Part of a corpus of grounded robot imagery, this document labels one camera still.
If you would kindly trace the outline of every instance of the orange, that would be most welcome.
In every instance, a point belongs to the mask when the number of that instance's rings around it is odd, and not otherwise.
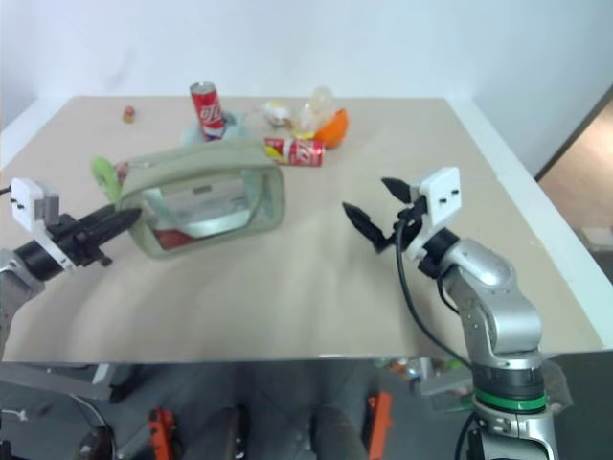
[[[348,127],[349,116],[347,115],[347,110],[341,108],[329,122],[325,123],[315,132],[315,140],[322,141],[327,149],[334,149],[345,137]]]

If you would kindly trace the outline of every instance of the coca-cola can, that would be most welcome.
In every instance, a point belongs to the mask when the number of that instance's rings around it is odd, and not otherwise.
[[[322,166],[326,152],[326,147],[321,141],[267,137],[264,143],[276,153],[274,156],[272,154],[268,156],[281,165]]]
[[[226,124],[215,85],[209,81],[194,83],[190,86],[190,92],[204,138],[207,141],[221,139]]]

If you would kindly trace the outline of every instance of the table edge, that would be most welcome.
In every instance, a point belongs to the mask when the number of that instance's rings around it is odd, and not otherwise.
[[[446,100],[542,242],[603,348],[613,348],[613,285],[477,104],[468,98]]]

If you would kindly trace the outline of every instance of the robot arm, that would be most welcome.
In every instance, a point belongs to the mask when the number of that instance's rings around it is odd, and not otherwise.
[[[546,404],[538,346],[542,323],[501,256],[446,228],[461,208],[460,174],[445,168],[411,187],[383,179],[408,207],[385,238],[359,208],[344,204],[353,225],[377,252],[396,242],[426,276],[441,280],[458,308],[470,357],[479,429],[469,458],[557,460],[553,415]]]
[[[63,271],[96,261],[110,264],[100,246],[131,227],[141,214],[137,209],[118,212],[108,205],[74,219],[59,214],[56,193],[30,179],[15,178],[6,191],[11,194],[13,218],[34,240],[14,251],[0,248],[0,356],[19,308]]]

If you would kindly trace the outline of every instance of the green ring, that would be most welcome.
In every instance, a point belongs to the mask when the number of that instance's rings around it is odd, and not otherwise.
[[[545,395],[534,400],[508,400],[507,398],[499,398],[483,390],[475,389],[475,396],[483,403],[510,410],[537,410],[547,405],[547,397]]]
[[[103,156],[97,156],[92,161],[92,174],[109,201],[117,201],[122,194],[122,186],[112,163]]]

